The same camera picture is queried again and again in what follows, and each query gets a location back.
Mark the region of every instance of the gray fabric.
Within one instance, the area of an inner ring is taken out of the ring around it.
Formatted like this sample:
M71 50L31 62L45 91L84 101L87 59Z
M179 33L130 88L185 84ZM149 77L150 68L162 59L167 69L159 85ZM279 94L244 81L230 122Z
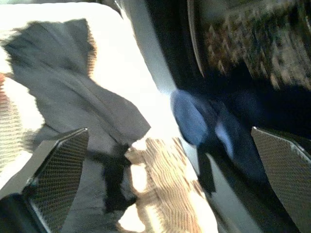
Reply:
M124 153L150 126L126 99L96 85L88 77L88 29L84 19L65 23L33 23L4 48L11 57L14 79L36 97L45 126L34 146L58 133L89 129L89 157L63 232L114 232L118 219L105 210L125 209L120 184Z

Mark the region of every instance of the gray cloth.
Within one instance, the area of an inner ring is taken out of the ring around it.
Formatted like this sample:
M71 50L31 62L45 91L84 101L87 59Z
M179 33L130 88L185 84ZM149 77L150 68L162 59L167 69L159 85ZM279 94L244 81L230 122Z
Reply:
M36 97L46 122L34 146L59 133L87 127L89 157L106 165L107 190L101 165L85 161L77 197L63 229L66 233L115 231L117 218L104 210L126 208L120 188L126 167L123 155L150 128L136 106L88 77L88 55L93 47L87 38L84 19L43 22L32 23L4 45L14 79Z

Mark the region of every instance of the white surface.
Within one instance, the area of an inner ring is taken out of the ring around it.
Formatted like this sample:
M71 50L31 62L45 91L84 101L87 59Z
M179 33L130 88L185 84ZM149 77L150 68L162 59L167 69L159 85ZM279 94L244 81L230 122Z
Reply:
M156 88L131 28L117 12L84 2L0 5L0 11L0 33L6 37L12 28L26 27L29 21L86 18L98 47L93 80L131 101L153 128L165 135L180 135L168 97ZM5 55L0 51L0 71L8 72Z

